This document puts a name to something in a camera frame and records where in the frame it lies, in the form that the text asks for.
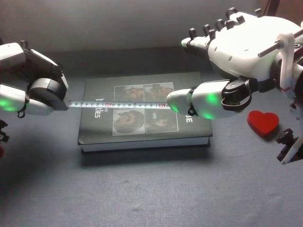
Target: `background wall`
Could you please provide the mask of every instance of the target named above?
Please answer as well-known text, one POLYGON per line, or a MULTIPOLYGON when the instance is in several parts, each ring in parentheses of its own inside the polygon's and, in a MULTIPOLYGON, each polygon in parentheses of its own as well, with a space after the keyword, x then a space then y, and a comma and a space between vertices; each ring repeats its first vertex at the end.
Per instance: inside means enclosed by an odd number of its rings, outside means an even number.
POLYGON ((188 29, 225 19, 230 7, 253 13, 258 0, 1 0, 0 37, 39 51, 177 46, 188 29))

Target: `gray table surface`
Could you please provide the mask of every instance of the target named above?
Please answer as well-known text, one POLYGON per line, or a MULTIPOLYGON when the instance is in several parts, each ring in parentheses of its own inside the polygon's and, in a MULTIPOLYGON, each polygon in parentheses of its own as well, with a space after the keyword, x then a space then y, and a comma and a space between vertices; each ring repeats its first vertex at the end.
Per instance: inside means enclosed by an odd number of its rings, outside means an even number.
MULTIPOLYGON (((98 74, 74 74, 67 80, 79 100, 85 78, 98 74)), ((203 72, 202 79, 219 77, 203 72)), ((255 93, 241 114, 212 121, 209 148, 92 155, 77 145, 80 109, 25 119, 1 112, 10 141, 0 161, 0 226, 302 226, 303 162, 280 164, 282 146, 258 137, 246 122, 252 110, 274 112, 281 130, 298 135, 288 105, 277 90, 255 93)))

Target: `white measuring tape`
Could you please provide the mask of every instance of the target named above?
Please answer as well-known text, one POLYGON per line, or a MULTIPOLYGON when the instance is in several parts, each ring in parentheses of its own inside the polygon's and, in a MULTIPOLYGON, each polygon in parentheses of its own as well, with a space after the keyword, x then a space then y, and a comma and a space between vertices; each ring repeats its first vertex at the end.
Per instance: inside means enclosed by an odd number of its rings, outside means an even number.
POLYGON ((167 103, 156 102, 104 102, 104 101, 78 101, 70 102, 69 107, 78 108, 115 108, 115 109, 166 109, 170 110, 167 103))

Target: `four-photo grid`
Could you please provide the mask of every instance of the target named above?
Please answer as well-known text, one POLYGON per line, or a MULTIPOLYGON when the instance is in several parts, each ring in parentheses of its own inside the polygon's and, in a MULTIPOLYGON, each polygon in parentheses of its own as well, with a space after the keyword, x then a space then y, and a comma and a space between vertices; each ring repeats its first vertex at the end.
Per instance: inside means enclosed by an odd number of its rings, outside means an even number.
MULTIPOLYGON (((172 82, 116 86, 116 102, 166 102, 172 82)), ((113 136, 178 131, 177 114, 171 110, 114 109, 113 136)))

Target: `red heart-shaped box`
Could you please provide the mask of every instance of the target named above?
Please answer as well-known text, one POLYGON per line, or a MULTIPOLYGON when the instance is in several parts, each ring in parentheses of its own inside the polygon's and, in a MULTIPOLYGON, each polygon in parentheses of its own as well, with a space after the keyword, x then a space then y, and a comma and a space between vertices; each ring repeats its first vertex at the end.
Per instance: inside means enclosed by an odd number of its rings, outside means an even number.
POLYGON ((256 134, 264 138, 271 134, 279 125, 279 117, 274 113, 264 114, 254 110, 248 114, 247 123, 256 134))

